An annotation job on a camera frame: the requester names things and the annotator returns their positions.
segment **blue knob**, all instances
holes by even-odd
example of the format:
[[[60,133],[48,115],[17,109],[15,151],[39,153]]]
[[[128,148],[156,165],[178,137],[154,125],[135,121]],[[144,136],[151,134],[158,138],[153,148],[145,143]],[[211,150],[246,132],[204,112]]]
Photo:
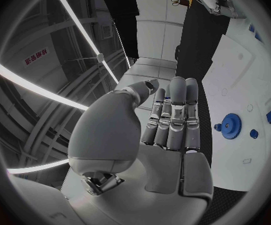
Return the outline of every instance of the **blue knob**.
[[[222,125],[221,125],[221,123],[218,123],[218,124],[215,124],[215,125],[213,126],[213,128],[214,128],[216,131],[221,132]]]
[[[253,139],[257,139],[259,136],[258,131],[256,131],[255,129],[252,129],[250,132],[250,137],[252,137]]]

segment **sign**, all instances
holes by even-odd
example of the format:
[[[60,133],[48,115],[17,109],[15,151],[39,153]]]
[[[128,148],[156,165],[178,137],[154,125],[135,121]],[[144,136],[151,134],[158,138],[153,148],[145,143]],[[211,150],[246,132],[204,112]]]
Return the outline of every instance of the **sign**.
[[[30,55],[29,57],[27,57],[26,59],[22,61],[24,64],[24,67],[28,68],[30,64],[36,62],[37,60],[41,59],[42,57],[46,56],[49,53],[50,51],[48,47],[45,47],[43,49],[36,51],[35,53],[33,53],[32,55]]]

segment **air vent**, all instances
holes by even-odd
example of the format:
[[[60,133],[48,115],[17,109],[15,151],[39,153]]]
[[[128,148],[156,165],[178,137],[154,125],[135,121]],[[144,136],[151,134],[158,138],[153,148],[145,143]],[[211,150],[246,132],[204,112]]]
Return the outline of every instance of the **air vent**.
[[[109,25],[102,26],[102,39],[108,39],[113,37],[112,27]]]

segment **led light strip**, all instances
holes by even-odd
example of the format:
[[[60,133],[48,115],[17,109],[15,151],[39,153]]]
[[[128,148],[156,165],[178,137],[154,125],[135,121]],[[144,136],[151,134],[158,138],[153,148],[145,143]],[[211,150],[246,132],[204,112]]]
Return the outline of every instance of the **led light strip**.
[[[31,173],[31,172],[36,172],[44,169],[50,169],[57,167],[59,165],[67,164],[69,162],[69,159],[41,165],[41,166],[33,166],[33,167],[25,167],[25,168],[8,168],[7,172],[9,174],[25,174],[25,173]]]
[[[60,102],[62,104],[66,104],[66,105],[69,105],[69,106],[72,106],[72,107],[75,107],[75,108],[78,108],[81,110],[86,111],[89,109],[87,106],[84,106],[80,103],[71,101],[71,100],[66,99],[62,96],[56,95],[50,91],[47,91],[47,90],[31,83],[30,81],[25,80],[24,78],[14,74],[12,71],[8,70],[7,68],[2,66],[1,64],[0,64],[0,75],[5,77],[6,79],[12,81],[13,83],[15,83],[25,89],[28,89],[36,94],[42,95],[46,98],[55,100],[55,101]]]
[[[125,49],[124,49],[124,47],[123,47],[123,43],[122,43],[122,41],[121,41],[121,37],[120,37],[120,34],[119,34],[119,32],[118,32],[118,29],[117,29],[116,25],[115,25],[114,27],[115,27],[115,30],[117,31],[117,34],[118,34],[118,37],[119,37],[121,46],[122,46],[122,48],[123,48],[123,51],[124,51],[124,54],[125,54],[125,58],[126,58],[127,63],[128,63],[128,67],[131,68],[131,64],[129,63],[129,60],[128,60],[127,56],[126,56],[126,52],[125,52]]]
[[[70,15],[70,17],[72,18],[72,20],[74,21],[74,23],[76,24],[76,26],[78,27],[78,29],[80,30],[80,32],[82,33],[82,35],[84,36],[84,38],[86,39],[86,41],[88,42],[88,44],[91,46],[91,48],[93,49],[93,51],[96,53],[96,55],[98,55],[100,52],[96,48],[95,44],[92,42],[92,40],[89,37],[89,35],[87,34],[86,30],[82,26],[81,22],[78,20],[77,16],[73,12],[73,10],[70,7],[70,5],[67,2],[67,0],[60,0],[60,2],[62,3],[63,7],[66,9],[66,11]],[[113,72],[111,71],[111,69],[107,65],[107,63],[105,61],[103,61],[102,64],[105,66],[105,68],[107,69],[107,71],[109,72],[109,74],[112,76],[112,78],[114,79],[114,81],[118,84],[119,81],[116,79],[115,75],[113,74]]]

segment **black fabric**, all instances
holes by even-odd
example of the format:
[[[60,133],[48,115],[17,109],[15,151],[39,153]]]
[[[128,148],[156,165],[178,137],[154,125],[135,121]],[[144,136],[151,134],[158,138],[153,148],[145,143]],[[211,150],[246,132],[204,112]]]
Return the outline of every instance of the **black fabric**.
[[[136,0],[104,0],[120,35],[127,57],[138,59]]]
[[[193,0],[187,10],[178,53],[176,76],[195,78],[198,82],[198,115],[200,146],[209,165],[212,164],[213,139],[208,101],[202,79],[212,65],[212,57],[222,34],[226,34],[230,18],[210,14]],[[214,188],[213,201],[199,225],[209,225],[230,210],[245,192]]]

